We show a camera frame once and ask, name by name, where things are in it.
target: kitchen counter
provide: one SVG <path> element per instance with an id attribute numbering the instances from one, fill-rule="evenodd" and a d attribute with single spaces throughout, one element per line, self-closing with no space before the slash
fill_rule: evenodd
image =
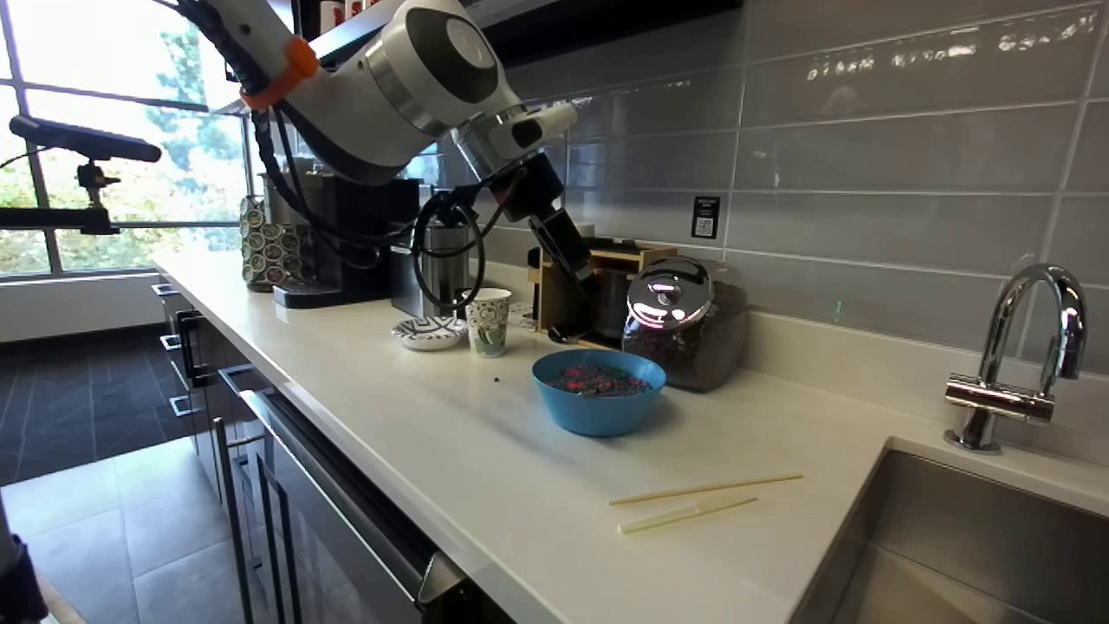
<path id="1" fill-rule="evenodd" d="M 670 389 L 648 431 L 589 439 L 548 420 L 531 365 L 558 345 L 524 322 L 509 330 L 509 358 L 412 352 L 390 340 L 402 312 L 389 302 L 278 309 L 243 286 L 236 261 L 162 261 L 162 271 L 516 621 L 786 621 L 890 443 L 1109 514 L 1099 464 L 939 439 L 960 411 L 941 406 L 941 382 L 921 379 L 919 392 L 905 379 L 932 371 L 921 360 L 948 365 L 953 351 L 912 351 L 905 379 L 858 358 L 854 375 L 884 371 L 858 395 L 866 382 L 851 371 L 821 379 L 828 351 L 805 358 L 828 340 L 821 325 L 757 319 L 752 365 L 724 389 Z M 783 471 L 805 478 L 752 488 L 752 506 L 618 532 L 677 506 L 608 506 L 618 495 Z"/>

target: sink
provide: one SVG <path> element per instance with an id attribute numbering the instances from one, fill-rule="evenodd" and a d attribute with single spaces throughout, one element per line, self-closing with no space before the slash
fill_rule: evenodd
<path id="1" fill-rule="evenodd" d="M 793 624 L 1109 621 L 1109 521 L 888 451 Z"/>

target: cup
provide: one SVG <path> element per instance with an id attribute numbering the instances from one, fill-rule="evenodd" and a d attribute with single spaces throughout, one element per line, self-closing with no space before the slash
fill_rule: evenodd
<path id="1" fill-rule="evenodd" d="M 472 352 L 509 352 L 509 303 L 509 286 L 479 286 L 473 302 L 463 303 L 463 332 L 472 340 Z"/>

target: chrome faucet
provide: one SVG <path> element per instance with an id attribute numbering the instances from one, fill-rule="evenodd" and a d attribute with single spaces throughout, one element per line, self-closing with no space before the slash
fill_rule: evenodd
<path id="1" fill-rule="evenodd" d="M 1007 325 L 1015 314 L 1015 303 L 1032 291 L 1032 283 L 1047 283 L 1052 293 L 1057 309 L 1057 332 L 1047 345 L 1043 371 L 1039 371 L 1039 389 L 1007 389 L 999 382 L 1002 358 L 1005 358 L 1005 340 Z M 1083 342 L 1083 293 L 1064 265 L 1052 263 L 1032 263 L 1018 271 L 991 314 L 991 330 L 985 335 L 978 379 L 953 375 L 945 382 L 945 398 L 957 406 L 971 406 L 971 420 L 962 431 L 948 431 L 945 439 L 971 448 L 971 451 L 999 451 L 991 439 L 991 424 L 993 416 L 1013 416 L 1013 420 L 1039 420 L 1047 424 L 1052 416 L 1052 382 L 1057 379 L 1079 379 L 1081 365 L 1081 342 Z"/>

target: electrical outlet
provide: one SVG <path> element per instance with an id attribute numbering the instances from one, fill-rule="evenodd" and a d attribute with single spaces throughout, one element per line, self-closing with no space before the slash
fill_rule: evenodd
<path id="1" fill-rule="evenodd" d="M 718 238 L 718 227 L 720 227 L 720 193 L 697 193 L 689 236 L 692 238 Z"/>

